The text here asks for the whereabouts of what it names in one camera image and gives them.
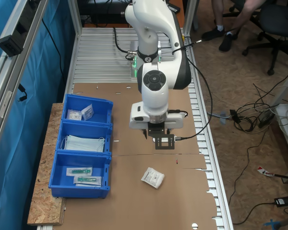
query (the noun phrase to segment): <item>blue bin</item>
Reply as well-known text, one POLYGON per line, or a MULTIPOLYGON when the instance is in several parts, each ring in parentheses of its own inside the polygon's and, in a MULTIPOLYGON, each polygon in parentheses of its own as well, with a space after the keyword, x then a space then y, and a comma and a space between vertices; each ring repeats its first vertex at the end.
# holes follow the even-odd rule
POLYGON ((109 167, 111 157, 83 154, 81 152, 56 151, 49 188, 54 197, 105 198, 109 191, 109 167), (69 167, 93 167, 92 176, 103 178, 101 187, 82 187, 73 183, 73 176, 66 176, 69 167))
POLYGON ((83 97, 71 94, 67 94, 65 96, 62 120, 71 121, 69 119, 66 119, 67 111, 69 109, 81 111, 88 107, 90 104, 92 104, 93 107, 93 116, 86 121, 84 121, 82 118, 82 121, 77 122, 99 123, 101 125, 111 126, 111 113, 113 108, 113 102, 105 99, 83 97))
POLYGON ((90 152, 90 151, 81 151, 83 153, 90 154, 105 154, 111 155, 110 152, 110 141, 111 141, 112 127, 98 124, 90 124, 90 123, 81 123, 75 121, 64 121, 61 120, 59 135, 56 145, 56 150, 62 151, 71 151, 75 152, 76 150, 64 150, 65 146, 65 138, 66 136, 72 135, 79 138, 104 138, 105 145, 103 152, 90 152))

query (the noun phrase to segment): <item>sterile package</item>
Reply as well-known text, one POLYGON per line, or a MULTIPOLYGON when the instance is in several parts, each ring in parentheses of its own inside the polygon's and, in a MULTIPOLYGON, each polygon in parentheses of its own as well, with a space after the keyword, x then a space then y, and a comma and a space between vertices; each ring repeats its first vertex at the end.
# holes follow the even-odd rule
POLYGON ((148 168, 141 181, 144 181, 155 188, 159 188, 164 178, 164 174, 157 172, 153 168, 148 168))
POLYGON ((75 176, 73 183, 101 185, 101 176, 75 176))
POLYGON ((76 184, 77 187, 101 187, 101 185, 92 185, 92 184, 76 184))
POLYGON ((67 176, 91 176, 93 168, 67 168, 67 176))
POLYGON ((69 136, 66 136, 65 138, 64 149, 65 150, 90 151, 90 152, 103 152, 104 145, 105 145, 104 138, 90 139, 90 138, 79 138, 79 137, 69 135, 69 136))
POLYGON ((69 110, 67 110, 66 119, 81 121, 81 119, 82 119, 82 113, 81 113, 81 111, 69 109, 69 110))
POLYGON ((90 104, 85 109, 81 110, 81 113, 82 113, 83 119, 85 121, 90 119, 93 116, 93 114, 94 114, 92 104, 90 104))

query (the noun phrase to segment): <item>small packet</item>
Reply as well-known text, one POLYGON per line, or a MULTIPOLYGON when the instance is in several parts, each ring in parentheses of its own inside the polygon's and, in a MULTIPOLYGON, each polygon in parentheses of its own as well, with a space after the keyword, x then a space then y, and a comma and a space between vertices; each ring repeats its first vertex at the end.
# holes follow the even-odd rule
POLYGON ((93 184, 101 186, 101 176, 75 176, 74 184, 93 184))
POLYGON ((92 184, 76 184, 76 187, 101 187, 100 185, 92 185, 92 184))
POLYGON ((67 176, 91 176, 93 168, 67 168, 67 176))
POLYGON ((157 172, 153 168, 148 168, 141 181, 144 181, 155 188, 159 188, 164 178, 164 174, 157 172))
POLYGON ((67 110, 66 119, 81 121, 82 113, 81 113, 81 111, 78 111, 78 110, 69 109, 69 110, 67 110))
POLYGON ((85 109, 81 110, 81 113, 82 113, 83 119, 85 121, 90 119, 93 116, 93 114, 94 114, 92 104, 90 104, 85 109))

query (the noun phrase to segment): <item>person's leg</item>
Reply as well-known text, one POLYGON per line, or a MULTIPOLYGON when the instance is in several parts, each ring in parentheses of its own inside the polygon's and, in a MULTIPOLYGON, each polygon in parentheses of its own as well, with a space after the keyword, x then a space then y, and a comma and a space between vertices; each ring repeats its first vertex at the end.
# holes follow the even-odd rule
POLYGON ((226 34, 224 37, 224 40, 222 44, 219 47, 220 51, 227 52, 231 48, 231 43, 232 40, 236 40, 236 32, 238 31, 239 28, 241 28, 250 18, 252 13, 260 7, 266 0, 246 0, 243 6, 243 9, 241 13, 238 15, 236 18, 232 29, 233 31, 230 31, 226 34))
POLYGON ((216 37, 222 37, 224 34, 224 26, 223 26, 223 0, 211 0, 213 14, 216 19, 216 28, 212 31, 208 31, 203 33, 202 40, 209 41, 216 37))
POLYGON ((216 24, 223 26, 223 0, 211 0, 213 14, 216 19, 216 24))
POLYGON ((236 34, 238 29, 242 27, 250 18, 252 13, 260 7, 266 0, 246 0, 241 13, 236 18, 234 24, 232 25, 232 34, 236 34))

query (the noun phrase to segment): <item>floor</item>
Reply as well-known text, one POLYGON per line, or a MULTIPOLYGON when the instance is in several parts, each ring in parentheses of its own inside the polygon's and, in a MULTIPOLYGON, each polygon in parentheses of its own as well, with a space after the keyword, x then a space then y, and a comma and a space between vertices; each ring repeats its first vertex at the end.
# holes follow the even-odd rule
MULTIPOLYGON (((225 12, 228 12, 232 3, 229 0, 224 1, 225 12)), ((199 29, 191 33, 194 41, 199 40, 203 32, 215 27, 210 0, 200 1, 197 15, 199 29)), ((234 18, 224 20, 226 30, 230 28, 233 20, 234 18)), ((288 56, 284 53, 278 55, 273 76, 268 76, 266 73, 272 61, 271 49, 251 50, 246 57, 241 54, 248 45, 259 43, 257 35, 260 31, 258 27, 248 22, 241 29, 232 49, 226 53, 218 50, 223 38, 198 43, 193 47, 197 66, 207 78, 211 92, 228 102, 225 103, 213 95, 214 113, 225 112, 228 115, 230 109, 238 108, 234 105, 242 106, 255 102, 259 95, 253 83, 266 91, 287 76, 288 56)), ((210 111, 210 97, 203 81, 201 86, 206 109, 210 111)), ((264 98, 265 102, 270 100, 271 97, 264 98)), ((218 118, 212 119, 210 128, 228 200, 234 191, 236 178, 247 164, 247 148, 258 145, 264 132, 267 131, 262 144, 249 150, 249 166, 236 183, 236 193, 229 206, 234 223, 243 221, 253 206, 273 202, 276 197, 288 196, 288 184, 283 184, 280 178, 261 175, 256 170, 262 166, 272 173, 286 174, 288 172, 288 147, 276 121, 269 128, 252 135, 235 129, 232 121, 227 120, 224 125, 218 118)), ((257 127, 253 132, 259 131, 261 129, 257 127)), ((234 229, 271 229, 271 227, 263 227, 263 223, 269 222, 270 219, 287 218, 288 215, 283 209, 272 205, 259 206, 244 224, 235 225, 234 229)))

